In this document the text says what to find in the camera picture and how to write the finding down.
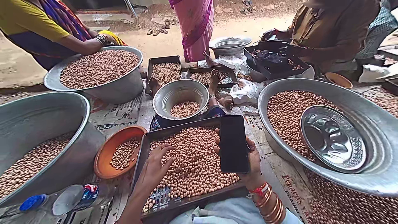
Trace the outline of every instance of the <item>black phone screen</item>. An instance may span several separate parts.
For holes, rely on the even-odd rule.
[[[220,117],[220,160],[223,173],[249,173],[249,149],[243,116]]]

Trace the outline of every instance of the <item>bottle label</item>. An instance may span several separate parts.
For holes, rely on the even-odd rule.
[[[87,184],[84,186],[84,193],[81,201],[73,208],[73,210],[79,210],[82,208],[90,207],[98,196],[98,186]]]

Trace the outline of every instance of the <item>pink sari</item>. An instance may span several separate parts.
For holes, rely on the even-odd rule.
[[[186,62],[204,60],[213,33],[213,0],[169,0],[177,14]]]

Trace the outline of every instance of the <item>dirt ground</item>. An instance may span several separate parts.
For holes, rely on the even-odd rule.
[[[212,39],[226,35],[244,35],[251,37],[253,42],[258,41],[261,31],[287,28],[301,3],[302,0],[253,0],[253,13],[244,15],[240,13],[245,7],[241,0],[214,0],[215,24]],[[146,35],[148,28],[156,26],[156,23],[151,21],[152,18],[168,16],[175,17],[169,5],[152,5],[147,12],[139,15],[139,25],[124,26],[132,31],[118,32],[119,37],[128,45],[137,47],[144,53],[144,67],[148,66],[151,57],[183,56],[178,24],[172,26],[168,34],[161,33],[156,37]],[[30,54],[0,34],[0,88],[39,84],[45,74],[46,70],[41,68]]]

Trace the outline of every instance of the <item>orange plastic bowl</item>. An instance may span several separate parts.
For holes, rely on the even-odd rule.
[[[331,81],[332,83],[344,87],[344,88],[352,88],[352,83],[346,79],[344,76],[328,72],[325,74],[326,78]]]
[[[141,126],[131,126],[114,133],[97,153],[94,161],[94,172],[96,175],[103,179],[111,179],[121,176],[127,173],[131,168],[135,167],[138,159],[137,154],[139,153],[140,148],[134,149],[133,155],[130,157],[129,166],[123,170],[117,170],[109,163],[112,160],[113,153],[119,145],[131,138],[137,138],[137,140],[141,142],[142,136],[146,132],[146,129]]]

